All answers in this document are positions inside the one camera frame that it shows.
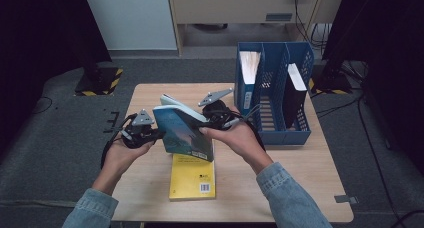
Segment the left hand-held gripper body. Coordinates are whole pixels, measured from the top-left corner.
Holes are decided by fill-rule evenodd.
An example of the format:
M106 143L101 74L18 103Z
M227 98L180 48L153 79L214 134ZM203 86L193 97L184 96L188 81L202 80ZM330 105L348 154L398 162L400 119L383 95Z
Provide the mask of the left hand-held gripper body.
M145 109L142 109L139 113L129 115L123 121L120 130L124 144L130 149L136 149L148 142L152 142L154 139L161 138L153 134L155 130L158 130L152 128L153 124L154 120Z

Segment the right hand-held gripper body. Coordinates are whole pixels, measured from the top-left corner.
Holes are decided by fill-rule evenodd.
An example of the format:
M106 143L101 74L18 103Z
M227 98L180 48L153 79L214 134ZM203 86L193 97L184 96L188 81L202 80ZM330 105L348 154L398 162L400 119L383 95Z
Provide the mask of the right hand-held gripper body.
M209 92L206 97L198 103L198 106L202 108L202 115L206 118L205 122L213 123L216 130L228 130L234 124L241 121L241 116L228 108L222 101L223 97L232 92L232 88Z

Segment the blue illustrated book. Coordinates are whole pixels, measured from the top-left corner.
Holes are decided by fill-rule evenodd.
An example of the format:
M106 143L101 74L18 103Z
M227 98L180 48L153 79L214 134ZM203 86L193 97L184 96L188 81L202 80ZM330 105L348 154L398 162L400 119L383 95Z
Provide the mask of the blue illustrated book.
M161 104L153 109L158 130L168 153L190 155L208 162L214 160L214 148L210 138L205 137L199 126L207 119L199 112L163 94Z

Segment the yellow book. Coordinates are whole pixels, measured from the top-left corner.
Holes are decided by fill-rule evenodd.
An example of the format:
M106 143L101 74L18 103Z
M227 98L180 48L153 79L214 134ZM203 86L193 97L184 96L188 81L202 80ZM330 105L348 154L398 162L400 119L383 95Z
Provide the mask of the yellow book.
M215 163L188 155L174 154L169 200L205 200L215 197Z

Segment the blue file rack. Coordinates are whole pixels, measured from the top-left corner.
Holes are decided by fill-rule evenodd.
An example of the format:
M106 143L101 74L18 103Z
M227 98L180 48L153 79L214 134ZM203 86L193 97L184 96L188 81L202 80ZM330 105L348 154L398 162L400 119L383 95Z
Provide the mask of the blue file rack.
M250 111L243 114L240 108L239 83L241 80L240 52L260 52ZM238 44L234 105L256 128L265 145L303 145L310 135L304 113L304 104L293 125L285 126L283 96L288 65L295 63L307 87L312 74L314 53L307 42L241 42Z

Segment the black book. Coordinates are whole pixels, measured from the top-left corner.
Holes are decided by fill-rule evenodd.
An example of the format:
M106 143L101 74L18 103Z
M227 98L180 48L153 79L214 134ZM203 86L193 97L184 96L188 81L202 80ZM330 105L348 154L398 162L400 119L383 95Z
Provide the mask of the black book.
M285 126L287 128L290 128L297 118L297 113L304 104L306 92L307 87L296 64L289 64L282 105Z

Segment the person's right hand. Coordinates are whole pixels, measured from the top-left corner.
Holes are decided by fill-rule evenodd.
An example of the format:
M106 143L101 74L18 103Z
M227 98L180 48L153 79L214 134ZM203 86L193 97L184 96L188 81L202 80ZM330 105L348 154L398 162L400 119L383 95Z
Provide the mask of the person's right hand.
M229 146L248 163L256 174L273 163L256 139L252 129L246 123L233 125L227 131L201 127L200 132Z

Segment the person's left hand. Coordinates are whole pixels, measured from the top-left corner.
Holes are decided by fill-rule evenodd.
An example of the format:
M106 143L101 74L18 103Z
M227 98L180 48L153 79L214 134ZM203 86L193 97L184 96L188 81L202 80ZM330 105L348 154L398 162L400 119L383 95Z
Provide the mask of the person's left hand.
M148 142L136 149L129 149L124 145L113 145L106 154L104 165L93 187L95 189L106 189L113 184L117 184L131 164L137 158L146 154L152 146L152 142Z

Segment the black yellow striped stand base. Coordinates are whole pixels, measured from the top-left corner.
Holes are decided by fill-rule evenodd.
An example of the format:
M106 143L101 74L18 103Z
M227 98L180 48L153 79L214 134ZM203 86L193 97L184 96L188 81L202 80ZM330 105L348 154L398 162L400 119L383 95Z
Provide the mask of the black yellow striped stand base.
M99 62L85 67L75 88L76 96L111 95L115 90L123 69L113 62Z
M311 78L309 88L313 94L349 94L352 92L352 87L346 77L327 81Z

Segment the beige wooden desk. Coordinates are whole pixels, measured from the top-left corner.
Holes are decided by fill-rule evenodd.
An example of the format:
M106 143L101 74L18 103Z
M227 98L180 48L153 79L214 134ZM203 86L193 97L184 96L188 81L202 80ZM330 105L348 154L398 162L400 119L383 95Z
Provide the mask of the beige wooden desk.
M169 0L177 50L184 51L185 29L205 24L282 24L293 41L307 39L315 24L334 21L341 0ZM267 22L267 13L292 13L289 22Z

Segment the gray label plate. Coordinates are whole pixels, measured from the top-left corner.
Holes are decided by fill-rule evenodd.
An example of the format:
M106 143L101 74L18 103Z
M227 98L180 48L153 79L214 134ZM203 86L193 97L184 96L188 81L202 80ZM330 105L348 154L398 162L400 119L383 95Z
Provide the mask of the gray label plate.
M267 22L289 22L292 17L292 13L267 13L265 20Z

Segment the white cabinet panel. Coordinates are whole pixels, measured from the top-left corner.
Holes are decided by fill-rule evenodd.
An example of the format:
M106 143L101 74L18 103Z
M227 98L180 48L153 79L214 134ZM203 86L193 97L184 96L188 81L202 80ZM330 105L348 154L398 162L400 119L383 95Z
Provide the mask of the white cabinet panel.
M176 50L169 0L87 0L109 50Z

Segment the dark curtain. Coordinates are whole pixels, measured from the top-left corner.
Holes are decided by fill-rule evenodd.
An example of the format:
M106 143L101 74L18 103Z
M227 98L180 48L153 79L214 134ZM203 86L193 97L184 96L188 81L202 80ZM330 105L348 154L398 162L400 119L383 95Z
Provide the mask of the dark curtain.
M87 0L0 0L0 158L47 80L109 59Z
M344 61L368 65L365 90L390 144L424 175L424 0L342 0L323 58L324 80Z

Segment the gray tape piece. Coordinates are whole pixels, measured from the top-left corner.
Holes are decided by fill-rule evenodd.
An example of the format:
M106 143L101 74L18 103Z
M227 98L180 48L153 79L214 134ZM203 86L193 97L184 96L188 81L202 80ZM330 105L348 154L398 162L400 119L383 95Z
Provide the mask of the gray tape piece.
M356 196L348 195L335 195L334 199L336 203L349 203L349 204L358 204L359 200Z

